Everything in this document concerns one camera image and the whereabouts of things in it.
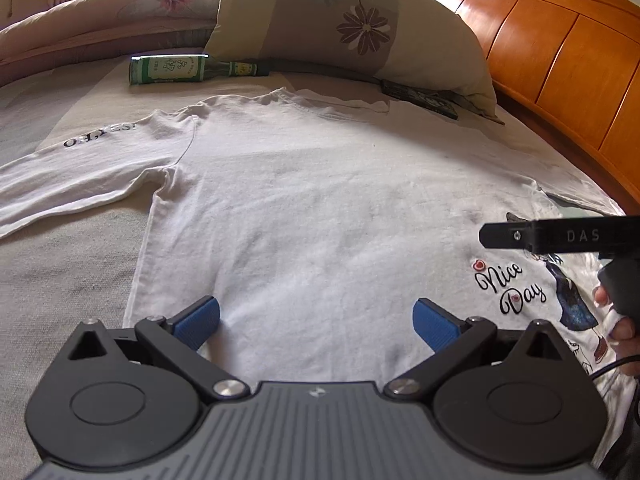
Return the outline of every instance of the bottle label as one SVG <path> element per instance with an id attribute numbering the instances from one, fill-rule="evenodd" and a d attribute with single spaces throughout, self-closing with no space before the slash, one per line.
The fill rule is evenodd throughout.
<path id="1" fill-rule="evenodd" d="M 229 76 L 255 75 L 257 71 L 258 66 L 254 63 L 229 63 Z"/>
<path id="2" fill-rule="evenodd" d="M 193 82 L 204 78 L 206 56 L 145 56 L 131 60 L 133 84 Z"/>

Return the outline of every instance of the blue gripper pad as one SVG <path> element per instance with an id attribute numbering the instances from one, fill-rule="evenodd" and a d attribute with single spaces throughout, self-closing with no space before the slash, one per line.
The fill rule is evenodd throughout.
<path id="1" fill-rule="evenodd" d="M 197 351 L 218 329 L 220 306 L 212 296 L 205 296 L 167 320 L 175 338 Z"/>
<path id="2" fill-rule="evenodd" d="M 414 304 L 414 330 L 434 352 L 438 352 L 462 334 L 466 323 L 427 298 Z"/>

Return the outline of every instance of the floral pillowcase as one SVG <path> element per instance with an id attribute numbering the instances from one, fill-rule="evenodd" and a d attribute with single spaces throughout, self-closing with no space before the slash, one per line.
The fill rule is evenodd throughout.
<path id="1" fill-rule="evenodd" d="M 205 51 L 224 60 L 328 64 L 450 90 L 495 116 L 476 36 L 435 0 L 221 0 Z"/>
<path id="2" fill-rule="evenodd" d="M 131 25 L 146 34 L 156 24 L 164 30 L 193 28 L 194 20 L 213 28 L 220 0 L 72 0 L 0 31 L 0 62 L 83 34 L 100 35 Z"/>

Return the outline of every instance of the bedsheet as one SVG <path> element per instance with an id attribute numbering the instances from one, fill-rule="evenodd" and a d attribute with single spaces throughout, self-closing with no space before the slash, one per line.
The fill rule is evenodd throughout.
<path id="1" fill-rule="evenodd" d="M 167 112 L 215 94 L 258 96 L 277 88 L 388 103 L 374 85 L 323 76 L 273 74 L 267 78 L 212 80 L 201 84 L 130 88 L 127 60 L 65 66 L 0 89 L 0 164 L 76 137 L 104 124 L 134 121 L 155 108 Z M 500 126 L 458 110 L 459 124 L 495 142 L 564 168 L 594 185 L 555 150 L 503 110 Z M 48 218 L 0 241 L 0 468 L 17 479 L 37 464 L 22 423 L 24 405 L 41 374 L 78 320 L 98 317 L 119 326 L 129 294 L 154 186 L 87 212 Z M 601 193 L 578 205 L 605 214 L 621 210 Z M 225 346 L 224 329 L 208 343 L 210 354 Z"/>

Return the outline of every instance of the cartoon girl print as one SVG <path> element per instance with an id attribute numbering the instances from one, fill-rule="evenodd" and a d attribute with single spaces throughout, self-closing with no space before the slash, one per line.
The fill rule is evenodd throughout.
<path id="1" fill-rule="evenodd" d="M 589 360 L 587 359 L 587 356 L 582 351 L 582 348 L 580 348 L 580 345 L 575 341 L 571 341 L 570 339 L 565 339 L 565 341 L 569 346 L 569 349 L 571 350 L 571 352 L 574 353 L 575 358 L 578 359 L 578 361 L 582 365 L 582 369 L 586 373 L 591 374 L 593 372 L 593 366 L 591 366 L 591 363 L 589 362 Z"/>
<path id="2" fill-rule="evenodd" d="M 526 221 L 527 220 L 513 213 L 507 213 L 507 222 Z M 557 254 L 530 254 L 530 257 L 544 262 L 546 270 L 548 270 L 556 280 L 556 296 L 562 308 L 560 323 L 572 332 L 593 330 L 598 337 L 598 346 L 593 353 L 593 357 L 596 363 L 602 361 L 604 355 L 607 353 L 607 340 L 596 330 L 598 320 L 595 319 L 589 307 L 584 302 L 578 287 L 572 280 L 565 276 L 564 272 L 558 267 L 558 264 L 562 263 L 562 258 Z"/>

